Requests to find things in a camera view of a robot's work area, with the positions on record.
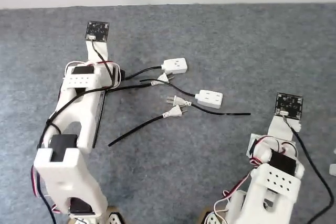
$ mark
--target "black cable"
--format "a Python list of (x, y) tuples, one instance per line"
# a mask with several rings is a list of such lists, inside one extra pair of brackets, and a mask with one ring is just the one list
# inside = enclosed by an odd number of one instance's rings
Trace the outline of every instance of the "black cable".
[(58, 132), (58, 134), (62, 134), (61, 130), (59, 129), (59, 127), (55, 123), (50, 123), (50, 126), (54, 127), (56, 129), (56, 131)]
[(192, 107), (195, 107), (199, 110), (202, 110), (206, 113), (209, 113), (209, 114), (212, 114), (212, 115), (251, 115), (251, 113), (220, 113), (220, 112), (213, 112), (213, 111), (210, 111), (210, 110), (206, 110), (200, 106), (197, 106), (196, 104), (192, 103), (191, 104)]
[(55, 215), (52, 212), (52, 209), (49, 205), (49, 203), (47, 202), (46, 198), (44, 197), (42, 191), (41, 191), (41, 183), (40, 183), (40, 175), (38, 172), (36, 172), (36, 187), (37, 187), (37, 192), (39, 194), (39, 196), (41, 197), (41, 199), (43, 200), (44, 204), (46, 205), (46, 207), (48, 208), (49, 214), (51, 216), (51, 219), (53, 220), (53, 224), (57, 224), (56, 223), (56, 219), (55, 219)]
[(147, 122), (144, 122), (144, 123), (140, 124), (139, 126), (133, 128), (133, 129), (131, 129), (129, 132), (126, 132), (126, 133), (123, 134), (122, 136), (119, 136), (116, 140), (114, 140), (114, 141), (112, 141), (111, 143), (109, 143), (109, 147), (111, 147), (112, 145), (116, 144), (117, 142), (123, 140), (125, 137), (131, 135), (132, 133), (136, 132), (137, 130), (139, 130), (139, 129), (145, 127), (146, 125), (148, 125), (148, 124), (150, 124), (150, 123), (152, 123), (152, 122), (155, 122), (155, 121), (157, 121), (157, 120), (159, 120), (159, 119), (162, 119), (162, 118), (163, 118), (163, 115), (159, 115), (159, 116), (157, 116), (157, 117), (155, 117), (155, 118), (152, 118), (152, 119), (148, 120)]
[(187, 95), (189, 97), (195, 97), (195, 94), (191, 94), (191, 93), (185, 92), (182, 89), (178, 88), (177, 86), (172, 85), (172, 84), (170, 84), (169, 82), (166, 82), (166, 81), (161, 81), (161, 80), (158, 80), (158, 79), (143, 79), (143, 80), (140, 80), (140, 82), (143, 82), (143, 81), (158, 81), (158, 82), (161, 82), (161, 83), (163, 83), (165, 85), (168, 85), (168, 86), (176, 89), (177, 91), (179, 91), (179, 92), (181, 92), (181, 93), (183, 93), (183, 94), (185, 94), (185, 95)]
[(330, 196), (330, 201), (329, 204), (324, 207), (321, 211), (319, 211), (317, 214), (315, 214), (308, 222), (307, 224), (311, 224), (313, 223), (316, 219), (318, 219), (319, 217), (321, 217), (323, 214), (325, 214), (330, 208), (332, 208), (332, 206), (334, 205), (335, 202), (335, 198), (334, 195), (328, 185), (328, 183), (326, 182), (326, 180), (322, 177), (321, 173), (319, 172), (319, 170), (316, 168), (313, 160), (311, 159), (308, 150), (306, 149), (306, 146), (304, 145), (302, 139), (300, 138), (299, 134), (289, 125), (289, 123), (287, 122), (287, 119), (285, 117), (283, 117), (285, 123), (288, 125), (288, 127), (292, 130), (294, 136), (296, 137), (296, 139), (299, 141), (302, 150), (309, 162), (309, 164), (311, 165), (311, 167), (313, 168), (314, 172), (316, 173), (316, 175), (319, 177), (319, 179), (321, 180), (321, 182), (324, 184), (326, 190), (328, 191), (328, 194)]
[(99, 134), (99, 128), (100, 128), (100, 122), (101, 122), (101, 118), (102, 118), (103, 111), (104, 111), (105, 97), (106, 97), (106, 91), (103, 93), (102, 99), (101, 99), (98, 122), (97, 122), (97, 125), (96, 125), (96, 131), (94, 132), (92, 148), (96, 147), (96, 142), (97, 142), (97, 138), (98, 138), (98, 134)]
[(282, 145), (284, 145), (284, 144), (289, 144), (290, 146), (292, 146), (292, 147), (294, 148), (294, 150), (295, 150), (295, 157), (298, 156), (298, 150), (296, 149), (295, 145), (293, 145), (293, 144), (290, 143), (290, 142), (283, 142)]
[(101, 61), (104, 63), (104, 65), (105, 65), (105, 67), (106, 67), (106, 69), (107, 69), (107, 72), (109, 73), (109, 76), (110, 76), (110, 78), (111, 78), (111, 87), (112, 87), (112, 86), (113, 86), (113, 81), (114, 81), (114, 79), (113, 79), (113, 75), (112, 75), (112, 73), (111, 73), (111, 70), (110, 70), (109, 66), (107, 65), (107, 63), (106, 63), (106, 60), (104, 60), (104, 58), (103, 58), (103, 56), (100, 54), (100, 52), (98, 52), (98, 51), (96, 50), (96, 48), (94, 47), (93, 40), (92, 40), (91, 42), (92, 42), (92, 48), (93, 48), (94, 51), (97, 53), (97, 55), (98, 55), (98, 57), (101, 59)]
[(84, 224), (87, 224), (85, 221), (80, 220), (80, 219), (78, 219), (78, 218), (75, 218), (75, 220), (78, 220), (78, 221), (80, 221), (80, 222), (82, 222), (82, 223), (84, 223)]
[(124, 86), (124, 87), (117, 87), (115, 89), (109, 89), (106, 91), (106, 93), (111, 93), (111, 92), (115, 92), (115, 91), (119, 91), (119, 90), (124, 90), (124, 89), (137, 89), (137, 88), (146, 88), (146, 87), (150, 87), (151, 84), (150, 83), (146, 83), (146, 84), (140, 84), (140, 85), (130, 85), (130, 86)]
[(137, 73), (134, 73), (134, 74), (132, 74), (130, 76), (125, 77), (125, 80), (130, 80), (133, 77), (135, 77), (135, 76), (137, 76), (137, 75), (139, 75), (141, 73), (144, 73), (144, 72), (147, 72), (147, 71), (150, 71), (150, 70), (153, 70), (153, 69), (161, 69), (161, 66), (155, 66), (155, 67), (145, 68), (145, 69), (143, 69), (143, 70), (141, 70), (141, 71), (139, 71)]

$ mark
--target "power outlet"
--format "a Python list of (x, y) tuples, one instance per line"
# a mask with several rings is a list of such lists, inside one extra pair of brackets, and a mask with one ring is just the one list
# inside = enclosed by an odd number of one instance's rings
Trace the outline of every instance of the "power outlet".
[(107, 224), (125, 224), (125, 222), (123, 221), (120, 213), (112, 212), (107, 221)]
[(186, 73), (188, 66), (184, 58), (165, 60), (161, 65), (165, 73)]
[(219, 109), (222, 105), (223, 94), (210, 90), (200, 90), (195, 98), (198, 104)]
[(205, 224), (221, 224), (221, 223), (220, 223), (220, 221), (217, 219), (217, 216), (216, 216), (214, 213), (212, 213), (212, 214), (209, 214), (209, 215), (208, 215)]

